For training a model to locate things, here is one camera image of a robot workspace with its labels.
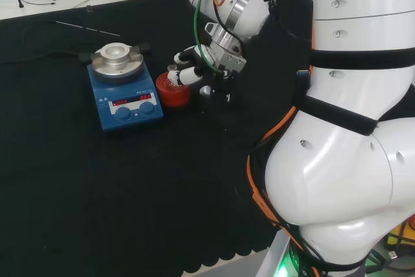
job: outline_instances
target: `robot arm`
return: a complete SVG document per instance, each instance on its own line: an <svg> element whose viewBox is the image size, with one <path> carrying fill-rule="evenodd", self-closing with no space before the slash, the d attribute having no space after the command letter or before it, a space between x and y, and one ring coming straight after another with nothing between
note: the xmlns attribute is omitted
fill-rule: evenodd
<svg viewBox="0 0 415 277"><path fill-rule="evenodd" d="M197 1L190 0L192 5ZM313 1L317 50L415 47L415 0ZM201 11L216 19L212 0L202 0ZM258 34L268 15L263 0L226 0L219 10L220 19L243 40ZM240 57L227 45L229 40L221 40L222 31L218 25L208 29L217 65L229 56ZM414 66L315 68L307 96L378 120L412 81ZM300 111L272 151L265 178L273 207L300 227L303 239L326 262L351 265L415 213L414 168L415 119L379 123L371 135L363 136Z"/></svg>

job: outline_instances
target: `black strap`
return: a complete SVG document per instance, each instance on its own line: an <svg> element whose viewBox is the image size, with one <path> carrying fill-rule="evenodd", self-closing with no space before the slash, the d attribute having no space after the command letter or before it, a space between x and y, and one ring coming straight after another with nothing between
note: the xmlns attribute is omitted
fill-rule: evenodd
<svg viewBox="0 0 415 277"><path fill-rule="evenodd" d="M415 65L415 48L388 51L323 51L310 52L309 62L328 69L392 69Z"/></svg>
<svg viewBox="0 0 415 277"><path fill-rule="evenodd" d="M315 99L313 97L299 97L295 95L292 99L297 109L321 120L350 131L369 136L375 130L377 120L359 115L355 112Z"/></svg>
<svg viewBox="0 0 415 277"><path fill-rule="evenodd" d="M311 254L304 252L298 246L293 243L292 246L294 247L297 255L299 256L300 261L306 262L308 265L315 267L321 272L347 272L352 271L360 266L362 266L366 259L368 258L369 254L364 257L364 259L360 260L359 262L348 264L348 265L339 265L334 263L325 262L324 264L316 257L312 256Z"/></svg>

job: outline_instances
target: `red led display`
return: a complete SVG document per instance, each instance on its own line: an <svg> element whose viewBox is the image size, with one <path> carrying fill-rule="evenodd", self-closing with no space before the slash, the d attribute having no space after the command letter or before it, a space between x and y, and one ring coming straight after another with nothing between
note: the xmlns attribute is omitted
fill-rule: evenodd
<svg viewBox="0 0 415 277"><path fill-rule="evenodd" d="M148 99L151 99L151 93L137 95L135 97L129 97L127 99L115 100L115 101L112 101L112 106L118 106L118 105L123 105L123 104L137 102L137 101L144 101Z"/></svg>

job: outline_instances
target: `robotic hand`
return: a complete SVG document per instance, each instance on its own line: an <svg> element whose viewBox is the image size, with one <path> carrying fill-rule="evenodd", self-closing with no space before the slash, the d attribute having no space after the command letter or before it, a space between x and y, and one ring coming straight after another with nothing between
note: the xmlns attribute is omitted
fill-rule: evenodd
<svg viewBox="0 0 415 277"><path fill-rule="evenodd" d="M192 5L197 1L190 0ZM313 1L317 52L381 56L415 48L415 0ZM200 9L218 20L213 0L202 0ZM269 15L263 0L225 0L219 9L219 18L244 40L258 34ZM232 38L222 41L220 35L228 32L218 25L206 30L212 44L203 51L211 54L210 62L230 71L245 64L233 51ZM189 49L197 54L197 48ZM186 51L176 56L178 63L188 62ZM228 65L233 58L236 63ZM315 67L306 96L369 120L377 125L372 133L361 134L300 109L271 152L265 172L269 202L286 223L298 227L306 249L318 252L332 268L350 267L330 272L336 277L364 276L358 265L364 266L369 251L415 213L415 118L378 123L415 82L415 66L364 68ZM206 73L196 62L169 78L192 84Z"/></svg>
<svg viewBox="0 0 415 277"><path fill-rule="evenodd" d="M178 70L170 71L167 77L175 85L202 81L199 92L203 97L230 103L235 78L246 64L241 55L241 43L216 23L206 24L206 32L212 37L212 42L209 47L201 45L201 49L209 64L218 71L211 70L195 45L176 54L174 62Z"/></svg>

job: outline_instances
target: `red container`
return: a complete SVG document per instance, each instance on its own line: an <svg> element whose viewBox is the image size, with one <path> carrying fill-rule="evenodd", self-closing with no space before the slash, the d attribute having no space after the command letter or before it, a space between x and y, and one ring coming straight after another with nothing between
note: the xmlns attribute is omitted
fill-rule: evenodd
<svg viewBox="0 0 415 277"><path fill-rule="evenodd" d="M188 86L176 86L167 78L168 73L161 74L156 80L156 87L161 102L168 107L181 107L190 100L191 90Z"/></svg>
<svg viewBox="0 0 415 277"><path fill-rule="evenodd" d="M412 229L415 228L415 215L410 217L409 224L410 224L410 227L412 227Z"/></svg>

